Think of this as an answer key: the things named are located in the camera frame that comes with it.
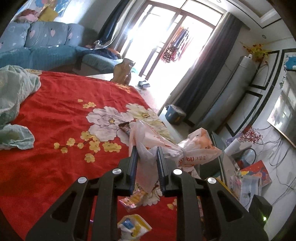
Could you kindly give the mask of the red picture book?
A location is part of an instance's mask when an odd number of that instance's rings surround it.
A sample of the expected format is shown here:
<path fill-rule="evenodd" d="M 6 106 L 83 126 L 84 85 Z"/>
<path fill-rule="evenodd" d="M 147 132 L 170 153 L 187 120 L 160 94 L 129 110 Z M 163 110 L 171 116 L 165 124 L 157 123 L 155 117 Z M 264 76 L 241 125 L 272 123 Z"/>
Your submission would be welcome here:
<path fill-rule="evenodd" d="M 258 162 L 242 169 L 241 175 L 261 178 L 262 187 L 269 185 L 272 182 L 269 172 L 262 160 L 259 160 Z"/>

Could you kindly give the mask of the hanging laundry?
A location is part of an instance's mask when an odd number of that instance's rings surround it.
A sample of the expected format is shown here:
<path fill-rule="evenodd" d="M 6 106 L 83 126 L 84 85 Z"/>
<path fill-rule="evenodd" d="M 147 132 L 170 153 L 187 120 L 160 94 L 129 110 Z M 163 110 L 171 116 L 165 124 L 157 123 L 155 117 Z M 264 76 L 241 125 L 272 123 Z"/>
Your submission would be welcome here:
<path fill-rule="evenodd" d="M 165 49 L 161 56 L 161 60 L 165 63 L 176 62 L 185 51 L 190 41 L 190 32 L 188 28 L 179 27 L 174 34 L 173 39 Z"/>

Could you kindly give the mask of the blue storage box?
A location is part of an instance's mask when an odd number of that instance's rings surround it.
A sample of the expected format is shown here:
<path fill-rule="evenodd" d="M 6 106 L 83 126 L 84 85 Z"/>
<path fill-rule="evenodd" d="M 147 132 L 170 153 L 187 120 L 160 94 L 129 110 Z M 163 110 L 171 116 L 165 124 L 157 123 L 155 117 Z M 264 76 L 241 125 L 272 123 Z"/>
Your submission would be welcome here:
<path fill-rule="evenodd" d="M 167 107 L 165 118 L 171 125 L 179 125 L 185 117 L 186 113 L 178 106 L 171 104 Z"/>

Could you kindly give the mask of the yellow rim trash bin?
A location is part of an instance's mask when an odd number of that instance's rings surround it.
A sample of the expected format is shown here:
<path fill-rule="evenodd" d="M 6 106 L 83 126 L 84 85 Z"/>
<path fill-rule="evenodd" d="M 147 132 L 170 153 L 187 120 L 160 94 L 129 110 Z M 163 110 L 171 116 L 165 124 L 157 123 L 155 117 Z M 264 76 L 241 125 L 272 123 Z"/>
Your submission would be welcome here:
<path fill-rule="evenodd" d="M 216 180 L 234 197 L 234 198 L 236 198 L 237 200 L 239 200 L 238 199 L 238 197 L 235 195 L 235 193 L 233 192 L 233 191 L 231 191 L 228 187 L 227 187 L 227 185 L 223 182 L 223 181 L 221 181 L 220 179 L 218 179 L 218 178 L 216 178 Z"/>

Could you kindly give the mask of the red floral blanket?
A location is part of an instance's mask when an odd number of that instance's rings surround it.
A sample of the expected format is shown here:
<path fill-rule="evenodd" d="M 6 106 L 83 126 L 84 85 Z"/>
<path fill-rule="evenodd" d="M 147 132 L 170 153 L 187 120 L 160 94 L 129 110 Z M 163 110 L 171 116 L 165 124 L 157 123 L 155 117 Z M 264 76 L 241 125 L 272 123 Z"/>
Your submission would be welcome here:
<path fill-rule="evenodd" d="M 39 77 L 15 119 L 34 135 L 33 148 L 1 151 L 1 211 L 20 238 L 79 177 L 97 178 L 128 157 L 120 123 L 143 120 L 172 140 L 134 87 L 59 72 Z"/>

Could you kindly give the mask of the wooden coffee table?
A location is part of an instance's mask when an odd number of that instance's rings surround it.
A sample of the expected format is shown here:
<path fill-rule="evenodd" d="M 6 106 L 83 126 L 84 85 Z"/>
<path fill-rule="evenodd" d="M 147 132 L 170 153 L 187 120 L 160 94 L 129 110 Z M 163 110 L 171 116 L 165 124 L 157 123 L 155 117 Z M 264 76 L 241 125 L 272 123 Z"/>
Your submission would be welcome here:
<path fill-rule="evenodd" d="M 148 106 L 154 110 L 154 112 L 158 113 L 161 110 L 162 106 L 162 100 L 158 100 L 158 94 L 155 88 L 151 85 L 151 87 L 148 88 L 140 88 L 138 86 L 138 83 L 144 78 L 141 78 L 138 76 L 136 73 L 131 73 L 131 80 L 129 83 L 129 86 L 134 87 L 138 93 L 141 95 L 141 97 L 145 100 L 145 102 L 148 104 Z M 110 81 L 113 78 L 113 73 L 108 73 L 108 74 L 96 74 L 96 75 L 88 75 L 87 77 L 95 78 L 95 79 L 101 79 L 101 80 L 106 80 Z"/>

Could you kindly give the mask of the wall mounted television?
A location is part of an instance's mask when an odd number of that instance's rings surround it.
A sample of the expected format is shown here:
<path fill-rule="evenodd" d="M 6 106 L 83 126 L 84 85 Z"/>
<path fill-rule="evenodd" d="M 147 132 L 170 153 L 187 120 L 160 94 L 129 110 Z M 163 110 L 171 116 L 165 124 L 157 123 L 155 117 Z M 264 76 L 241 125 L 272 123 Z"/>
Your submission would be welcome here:
<path fill-rule="evenodd" d="M 295 70 L 287 71 L 280 95 L 267 121 L 295 148 Z"/>

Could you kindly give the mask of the yellow pillow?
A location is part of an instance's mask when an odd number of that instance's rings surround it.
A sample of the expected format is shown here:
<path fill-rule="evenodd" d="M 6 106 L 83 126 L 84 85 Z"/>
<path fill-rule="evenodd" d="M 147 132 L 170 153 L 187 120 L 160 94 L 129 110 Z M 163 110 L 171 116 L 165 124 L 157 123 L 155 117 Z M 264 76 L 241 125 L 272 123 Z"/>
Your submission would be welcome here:
<path fill-rule="evenodd" d="M 53 22 L 57 17 L 58 17 L 58 13 L 52 8 L 47 6 L 41 11 L 38 20 L 43 22 Z"/>

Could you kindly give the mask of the grey standing air conditioner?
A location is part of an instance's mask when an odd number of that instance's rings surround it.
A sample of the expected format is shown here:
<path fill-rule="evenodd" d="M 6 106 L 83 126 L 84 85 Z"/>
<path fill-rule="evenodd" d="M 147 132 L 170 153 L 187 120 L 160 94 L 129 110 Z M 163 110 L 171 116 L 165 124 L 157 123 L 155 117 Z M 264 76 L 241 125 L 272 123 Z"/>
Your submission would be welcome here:
<path fill-rule="evenodd" d="M 196 125 L 196 128 L 204 128 L 211 132 L 221 127 L 237 108 L 256 70 L 257 66 L 252 60 L 252 55 L 240 57 L 227 84 L 221 90 L 208 112 Z"/>

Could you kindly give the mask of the yellow white snack bag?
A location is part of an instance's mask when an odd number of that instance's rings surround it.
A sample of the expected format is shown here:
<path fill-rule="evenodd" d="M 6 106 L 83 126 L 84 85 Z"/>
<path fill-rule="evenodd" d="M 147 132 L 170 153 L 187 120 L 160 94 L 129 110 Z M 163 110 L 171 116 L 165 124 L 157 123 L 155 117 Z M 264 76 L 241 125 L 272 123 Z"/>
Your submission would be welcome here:
<path fill-rule="evenodd" d="M 119 240 L 140 240 L 152 227 L 138 214 L 126 215 L 118 223 Z"/>

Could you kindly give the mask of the pink clothes pile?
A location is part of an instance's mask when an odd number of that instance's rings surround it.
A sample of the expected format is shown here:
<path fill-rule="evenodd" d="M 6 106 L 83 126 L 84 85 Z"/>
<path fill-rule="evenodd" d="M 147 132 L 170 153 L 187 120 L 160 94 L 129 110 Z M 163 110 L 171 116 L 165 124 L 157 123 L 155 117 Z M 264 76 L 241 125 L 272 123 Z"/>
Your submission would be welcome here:
<path fill-rule="evenodd" d="M 25 9 L 18 14 L 14 20 L 16 23 L 33 23 L 39 19 L 39 12 L 33 9 Z"/>

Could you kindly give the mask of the small blue item on table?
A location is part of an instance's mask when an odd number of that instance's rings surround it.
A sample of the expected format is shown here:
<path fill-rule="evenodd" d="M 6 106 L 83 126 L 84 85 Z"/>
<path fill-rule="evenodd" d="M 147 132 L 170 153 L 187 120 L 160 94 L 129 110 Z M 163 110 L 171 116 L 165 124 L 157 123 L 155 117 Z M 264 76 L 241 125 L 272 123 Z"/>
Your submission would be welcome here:
<path fill-rule="evenodd" d="M 150 87 L 150 84 L 148 81 L 144 80 L 144 81 L 139 81 L 138 85 L 137 85 L 140 89 L 147 89 Z"/>

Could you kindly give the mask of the glass tv console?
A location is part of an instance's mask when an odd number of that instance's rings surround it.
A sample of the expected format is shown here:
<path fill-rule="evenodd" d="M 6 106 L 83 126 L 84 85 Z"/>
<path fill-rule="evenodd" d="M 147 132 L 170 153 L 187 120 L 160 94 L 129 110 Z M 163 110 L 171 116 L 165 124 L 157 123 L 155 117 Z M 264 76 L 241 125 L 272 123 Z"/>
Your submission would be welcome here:
<path fill-rule="evenodd" d="M 223 181 L 230 189 L 230 178 L 237 174 L 236 167 L 233 164 L 234 160 L 224 153 L 227 146 L 222 138 L 214 132 L 210 132 L 209 135 L 213 145 L 220 149 L 222 154 L 213 161 L 199 165 L 198 174 L 202 179 L 216 177 Z"/>

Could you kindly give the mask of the white printed paper sheet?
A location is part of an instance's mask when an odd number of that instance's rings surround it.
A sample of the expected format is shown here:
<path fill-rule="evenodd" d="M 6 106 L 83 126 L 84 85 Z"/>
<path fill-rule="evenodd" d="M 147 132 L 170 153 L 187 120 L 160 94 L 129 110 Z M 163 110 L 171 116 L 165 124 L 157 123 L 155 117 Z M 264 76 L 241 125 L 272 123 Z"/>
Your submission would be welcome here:
<path fill-rule="evenodd" d="M 241 181 L 241 190 L 239 202 L 240 204 L 248 210 L 253 196 L 261 195 L 262 189 L 262 178 L 258 176 L 243 176 Z"/>

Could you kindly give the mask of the dark right curtain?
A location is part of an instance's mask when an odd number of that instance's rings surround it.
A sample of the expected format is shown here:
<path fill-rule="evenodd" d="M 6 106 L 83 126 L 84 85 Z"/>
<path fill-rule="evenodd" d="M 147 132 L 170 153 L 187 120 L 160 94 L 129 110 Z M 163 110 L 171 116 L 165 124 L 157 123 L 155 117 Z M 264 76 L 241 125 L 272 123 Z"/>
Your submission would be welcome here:
<path fill-rule="evenodd" d="M 203 47 L 199 58 L 170 94 L 173 104 L 191 115 L 203 100 L 228 58 L 243 22 L 226 13 Z"/>

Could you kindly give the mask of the light blue crumpled cloth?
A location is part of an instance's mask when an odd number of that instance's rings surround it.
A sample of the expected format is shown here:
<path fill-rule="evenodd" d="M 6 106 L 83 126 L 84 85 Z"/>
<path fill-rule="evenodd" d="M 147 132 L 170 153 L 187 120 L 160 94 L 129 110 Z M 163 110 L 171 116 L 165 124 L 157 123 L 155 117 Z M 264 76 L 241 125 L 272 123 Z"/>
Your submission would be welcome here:
<path fill-rule="evenodd" d="M 35 137 L 25 126 L 12 125 L 27 97 L 41 87 L 40 70 L 7 65 L 1 68 L 1 149 L 32 149 Z"/>

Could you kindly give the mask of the yellow flower decoration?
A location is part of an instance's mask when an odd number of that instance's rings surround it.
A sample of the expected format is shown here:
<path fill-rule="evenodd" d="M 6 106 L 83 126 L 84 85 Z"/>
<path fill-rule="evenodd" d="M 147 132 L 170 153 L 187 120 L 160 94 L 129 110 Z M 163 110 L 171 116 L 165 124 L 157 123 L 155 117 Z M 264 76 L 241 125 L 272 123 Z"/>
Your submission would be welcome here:
<path fill-rule="evenodd" d="M 243 42 L 240 42 L 243 48 L 247 51 L 248 54 L 252 55 L 252 58 L 255 62 L 262 61 L 265 57 L 267 58 L 271 50 L 264 49 L 262 44 L 253 44 L 248 46 Z"/>

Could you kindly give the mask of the blue sectional sofa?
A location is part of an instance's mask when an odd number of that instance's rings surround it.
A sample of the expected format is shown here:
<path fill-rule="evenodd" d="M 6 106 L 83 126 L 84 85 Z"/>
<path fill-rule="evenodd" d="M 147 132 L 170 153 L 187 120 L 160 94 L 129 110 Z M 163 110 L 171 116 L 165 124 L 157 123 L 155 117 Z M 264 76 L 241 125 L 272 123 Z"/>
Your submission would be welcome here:
<path fill-rule="evenodd" d="M 95 30 L 79 24 L 11 22 L 1 36 L 1 67 L 80 70 L 85 64 L 99 74 L 112 73 L 122 59 L 109 49 L 93 50 L 90 45 L 97 35 Z"/>

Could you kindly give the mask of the dark candy bar wrapper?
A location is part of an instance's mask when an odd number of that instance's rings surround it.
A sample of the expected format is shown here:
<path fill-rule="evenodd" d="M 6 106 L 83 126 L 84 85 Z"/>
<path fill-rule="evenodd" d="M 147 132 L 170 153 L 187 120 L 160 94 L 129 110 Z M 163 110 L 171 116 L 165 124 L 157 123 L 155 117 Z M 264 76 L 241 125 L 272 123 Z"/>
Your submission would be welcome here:
<path fill-rule="evenodd" d="M 131 131 L 131 127 L 130 127 L 130 122 L 124 122 L 124 123 L 120 123 L 119 128 L 124 131 L 128 136 L 130 136 L 130 131 Z"/>

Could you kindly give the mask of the white paper towel roll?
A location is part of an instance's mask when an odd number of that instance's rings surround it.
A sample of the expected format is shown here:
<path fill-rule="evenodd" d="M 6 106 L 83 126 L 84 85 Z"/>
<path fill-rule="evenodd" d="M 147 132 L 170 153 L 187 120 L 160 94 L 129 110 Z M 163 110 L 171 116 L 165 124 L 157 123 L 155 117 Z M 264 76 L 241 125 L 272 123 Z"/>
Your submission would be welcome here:
<path fill-rule="evenodd" d="M 232 156 L 233 154 L 235 154 L 239 148 L 240 148 L 240 141 L 236 138 L 233 140 L 233 142 L 225 149 L 224 153 L 227 156 Z"/>

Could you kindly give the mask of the white plastic shopping bag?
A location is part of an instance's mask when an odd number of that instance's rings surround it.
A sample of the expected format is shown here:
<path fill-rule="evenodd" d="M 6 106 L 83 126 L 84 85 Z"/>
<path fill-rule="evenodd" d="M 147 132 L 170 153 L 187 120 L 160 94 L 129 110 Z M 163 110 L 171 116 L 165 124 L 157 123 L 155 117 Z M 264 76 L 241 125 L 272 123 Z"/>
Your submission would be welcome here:
<path fill-rule="evenodd" d="M 195 165 L 213 161 L 222 154 L 215 147 L 204 128 L 190 133 L 177 145 L 162 137 L 148 123 L 137 120 L 130 123 L 129 148 L 137 148 L 140 160 L 137 164 L 136 183 L 146 192 L 153 190 L 159 176 L 157 170 L 157 148 L 164 157 L 175 162 L 177 167 L 191 171 Z"/>

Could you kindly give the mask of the world map poster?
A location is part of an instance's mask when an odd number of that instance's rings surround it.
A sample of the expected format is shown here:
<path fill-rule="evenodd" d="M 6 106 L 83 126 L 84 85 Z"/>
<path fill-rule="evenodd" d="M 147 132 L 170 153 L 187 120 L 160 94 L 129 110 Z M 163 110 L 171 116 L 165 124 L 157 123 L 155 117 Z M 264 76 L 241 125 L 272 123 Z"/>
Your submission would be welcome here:
<path fill-rule="evenodd" d="M 62 17 L 70 2 L 71 0 L 36 0 L 35 5 L 40 8 L 41 11 L 47 7 L 51 8 L 58 13 L 59 17 Z"/>

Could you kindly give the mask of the red snack stick wrapper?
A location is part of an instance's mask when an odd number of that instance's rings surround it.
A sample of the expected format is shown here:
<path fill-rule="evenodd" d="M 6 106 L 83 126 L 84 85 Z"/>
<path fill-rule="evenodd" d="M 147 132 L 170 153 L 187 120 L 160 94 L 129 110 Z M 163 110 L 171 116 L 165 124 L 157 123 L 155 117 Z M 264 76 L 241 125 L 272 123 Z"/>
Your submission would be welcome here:
<path fill-rule="evenodd" d="M 135 190 L 130 197 L 119 199 L 119 203 L 126 209 L 127 212 L 131 212 L 143 204 L 146 196 L 147 193 L 144 190 L 138 189 Z"/>

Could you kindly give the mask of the dark blue left curtain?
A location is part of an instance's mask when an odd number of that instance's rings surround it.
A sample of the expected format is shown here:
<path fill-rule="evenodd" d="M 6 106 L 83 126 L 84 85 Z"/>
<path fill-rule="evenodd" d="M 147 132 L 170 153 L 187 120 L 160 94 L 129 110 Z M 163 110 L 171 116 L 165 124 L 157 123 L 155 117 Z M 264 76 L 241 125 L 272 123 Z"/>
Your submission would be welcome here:
<path fill-rule="evenodd" d="M 129 0 L 121 0 L 105 21 L 98 34 L 98 41 L 100 45 L 106 44 L 109 40 L 111 40 L 116 23 L 128 3 Z"/>

